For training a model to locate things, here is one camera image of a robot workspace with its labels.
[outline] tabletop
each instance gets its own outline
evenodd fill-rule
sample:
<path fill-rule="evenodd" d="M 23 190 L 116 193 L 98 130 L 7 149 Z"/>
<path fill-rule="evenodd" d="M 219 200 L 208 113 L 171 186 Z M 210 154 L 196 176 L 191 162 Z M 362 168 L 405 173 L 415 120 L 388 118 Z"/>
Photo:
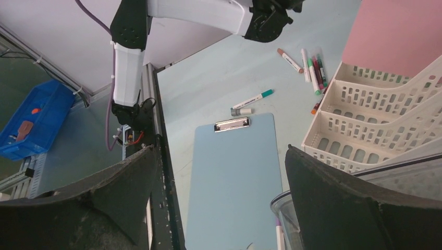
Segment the tabletop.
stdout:
<path fill-rule="evenodd" d="M 306 1 L 302 13 L 290 11 L 293 24 L 270 43 L 229 36 L 158 73 L 158 83 L 184 229 L 187 225 L 193 141 L 198 126 L 231 119 L 230 107 L 266 90 L 274 93 L 247 108 L 273 113 L 283 189 L 287 145 L 300 147 L 319 97 L 312 84 L 276 52 L 283 49 L 302 64 L 319 48 L 327 79 L 335 73 L 360 6 L 360 0 Z"/>

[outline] robotic arm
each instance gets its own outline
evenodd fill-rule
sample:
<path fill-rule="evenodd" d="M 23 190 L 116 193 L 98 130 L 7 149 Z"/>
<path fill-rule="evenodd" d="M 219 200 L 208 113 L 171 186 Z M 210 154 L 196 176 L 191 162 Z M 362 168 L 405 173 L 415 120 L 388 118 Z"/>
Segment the robotic arm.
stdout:
<path fill-rule="evenodd" d="M 278 38 L 286 24 L 292 24 L 286 10 L 300 13 L 303 1 L 122 0 L 110 25 L 115 49 L 113 114 L 121 124 L 135 130 L 142 131 L 148 126 L 141 112 L 143 106 L 138 105 L 138 96 L 144 49 L 153 17 L 206 24 L 266 43 Z"/>

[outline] pink paper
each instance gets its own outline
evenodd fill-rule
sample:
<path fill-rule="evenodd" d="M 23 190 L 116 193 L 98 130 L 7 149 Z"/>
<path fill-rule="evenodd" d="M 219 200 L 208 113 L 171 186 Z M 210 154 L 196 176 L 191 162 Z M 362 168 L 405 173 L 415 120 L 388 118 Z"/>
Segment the pink paper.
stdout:
<path fill-rule="evenodd" d="M 442 55 L 442 0 L 364 0 L 346 64 L 414 77 Z"/>

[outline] metal clip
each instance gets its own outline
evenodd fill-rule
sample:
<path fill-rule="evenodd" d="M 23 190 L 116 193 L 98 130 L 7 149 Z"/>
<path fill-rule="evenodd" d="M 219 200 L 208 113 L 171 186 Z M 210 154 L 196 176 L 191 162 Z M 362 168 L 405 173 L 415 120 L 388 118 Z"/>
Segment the metal clip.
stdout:
<path fill-rule="evenodd" d="M 214 125 L 214 130 L 215 132 L 222 132 L 226 130 L 246 128 L 248 126 L 250 126 L 249 117 L 242 117 L 242 118 L 217 122 Z"/>

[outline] blue bin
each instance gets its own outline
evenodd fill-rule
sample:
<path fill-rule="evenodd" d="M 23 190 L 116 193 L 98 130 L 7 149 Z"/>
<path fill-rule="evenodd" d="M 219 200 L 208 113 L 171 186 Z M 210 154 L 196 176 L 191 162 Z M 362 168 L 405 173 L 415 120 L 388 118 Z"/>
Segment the blue bin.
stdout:
<path fill-rule="evenodd" d="M 34 87 L 0 134 L 0 155 L 20 160 L 47 152 L 74 100 L 72 91 L 57 80 Z M 41 111 L 32 114 L 35 108 Z M 16 142 L 10 135 L 18 135 L 23 121 L 31 121 L 34 126 L 24 140 Z"/>

